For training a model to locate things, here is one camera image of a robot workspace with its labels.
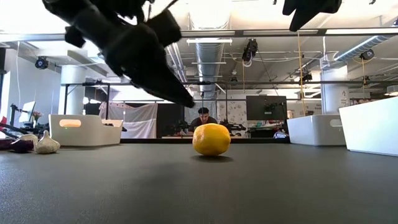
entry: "garlic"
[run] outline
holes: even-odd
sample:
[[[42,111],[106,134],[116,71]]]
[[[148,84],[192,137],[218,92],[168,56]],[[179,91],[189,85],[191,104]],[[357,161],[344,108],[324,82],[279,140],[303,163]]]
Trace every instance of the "garlic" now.
[[[50,138],[49,132],[44,131],[44,136],[40,139],[39,143],[37,143],[35,152],[38,154],[50,154],[55,153],[60,149],[61,145],[56,141]]]
[[[39,139],[34,134],[24,134],[23,136],[17,138],[17,140],[32,141],[33,142],[33,149],[36,148],[36,145],[39,142]]]

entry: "lemon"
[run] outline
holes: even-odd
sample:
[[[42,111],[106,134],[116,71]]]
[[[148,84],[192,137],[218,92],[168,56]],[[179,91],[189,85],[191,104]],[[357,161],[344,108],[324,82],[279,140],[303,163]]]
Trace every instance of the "lemon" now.
[[[220,124],[204,124],[193,133],[193,148],[204,156],[218,156],[228,150],[230,143],[228,129]]]

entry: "computer monitor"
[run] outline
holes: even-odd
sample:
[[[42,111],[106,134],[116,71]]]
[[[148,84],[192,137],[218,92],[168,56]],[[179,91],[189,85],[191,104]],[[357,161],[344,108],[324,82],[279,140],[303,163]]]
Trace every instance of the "computer monitor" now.
[[[286,96],[246,96],[248,121],[287,119]]]
[[[19,117],[20,123],[30,121],[30,119],[32,118],[33,109],[35,108],[35,104],[36,102],[34,101],[24,104],[24,107],[22,108],[21,111],[21,116]]]

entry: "white pillar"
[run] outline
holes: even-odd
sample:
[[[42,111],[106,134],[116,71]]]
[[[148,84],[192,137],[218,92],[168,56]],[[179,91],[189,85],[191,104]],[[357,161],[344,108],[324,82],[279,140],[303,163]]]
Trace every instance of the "white pillar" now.
[[[63,66],[61,71],[61,84],[83,83],[86,81],[86,69],[77,66]],[[68,87],[67,114],[83,114],[83,99],[85,97],[85,87]],[[60,102],[58,114],[63,114],[65,102],[65,87],[60,89]]]
[[[346,64],[322,70],[322,81],[345,81],[348,69]],[[322,114],[339,114],[338,109],[349,106],[349,90],[345,84],[322,84]]]

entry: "white plastic bin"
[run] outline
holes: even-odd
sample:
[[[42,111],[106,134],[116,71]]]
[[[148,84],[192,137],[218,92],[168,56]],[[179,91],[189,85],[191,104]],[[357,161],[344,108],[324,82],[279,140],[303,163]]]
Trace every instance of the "white plastic bin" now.
[[[49,121],[51,138],[61,146],[106,146],[120,143],[122,120],[102,120],[97,115],[50,114]]]
[[[290,142],[309,146],[344,146],[339,115],[312,115],[287,120]]]
[[[340,108],[347,149],[398,156],[398,97]]]

